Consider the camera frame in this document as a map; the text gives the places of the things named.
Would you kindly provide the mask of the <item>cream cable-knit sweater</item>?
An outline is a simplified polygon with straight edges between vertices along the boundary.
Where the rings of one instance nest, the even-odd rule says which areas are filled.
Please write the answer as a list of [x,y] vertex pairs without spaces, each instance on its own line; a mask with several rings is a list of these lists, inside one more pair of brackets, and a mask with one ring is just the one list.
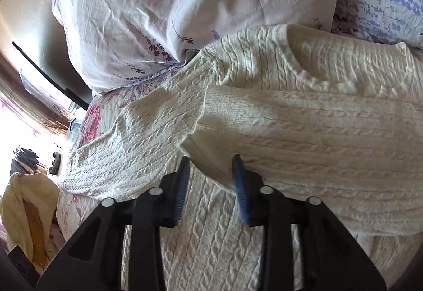
[[75,150],[60,188],[132,199],[183,155],[169,290],[257,287],[262,230],[241,220],[234,155],[287,197],[321,198],[392,286],[422,244],[422,53],[296,25],[228,35]]

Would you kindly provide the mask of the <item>floral quilted bedspread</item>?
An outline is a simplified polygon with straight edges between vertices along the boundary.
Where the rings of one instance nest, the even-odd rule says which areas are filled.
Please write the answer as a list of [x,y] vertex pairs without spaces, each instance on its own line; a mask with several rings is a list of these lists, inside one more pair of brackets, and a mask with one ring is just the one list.
[[[103,135],[114,124],[116,118],[126,106],[153,92],[162,83],[170,80],[178,73],[177,70],[166,72],[156,78],[120,88],[103,96],[96,94],[88,107],[86,116],[77,134],[76,141],[71,148],[74,152],[95,138]],[[65,240],[68,240],[79,226],[85,221],[98,201],[87,196],[59,190],[56,218]]]

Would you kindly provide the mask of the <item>yellow cloth on chair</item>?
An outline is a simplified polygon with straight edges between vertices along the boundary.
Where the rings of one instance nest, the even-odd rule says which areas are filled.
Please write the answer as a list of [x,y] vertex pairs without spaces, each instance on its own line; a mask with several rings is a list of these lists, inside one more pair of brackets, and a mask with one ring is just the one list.
[[43,173],[12,174],[1,196],[1,223],[8,248],[20,247],[41,271],[56,254],[50,232],[58,196],[58,187]]

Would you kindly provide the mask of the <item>dark window frame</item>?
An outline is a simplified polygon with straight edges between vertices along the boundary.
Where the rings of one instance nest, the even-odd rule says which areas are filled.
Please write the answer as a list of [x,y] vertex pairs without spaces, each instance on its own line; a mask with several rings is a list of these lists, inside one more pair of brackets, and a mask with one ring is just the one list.
[[78,96],[76,93],[71,91],[69,88],[64,88],[60,84],[56,83],[54,79],[52,79],[41,67],[39,67],[24,51],[21,49],[19,45],[17,45],[15,42],[11,43],[22,55],[23,57],[31,64],[32,67],[34,67],[49,83],[51,83],[58,91],[60,91],[63,95],[68,97],[72,102],[83,108],[84,110],[87,110],[89,107],[89,103],[84,101],[80,96]]

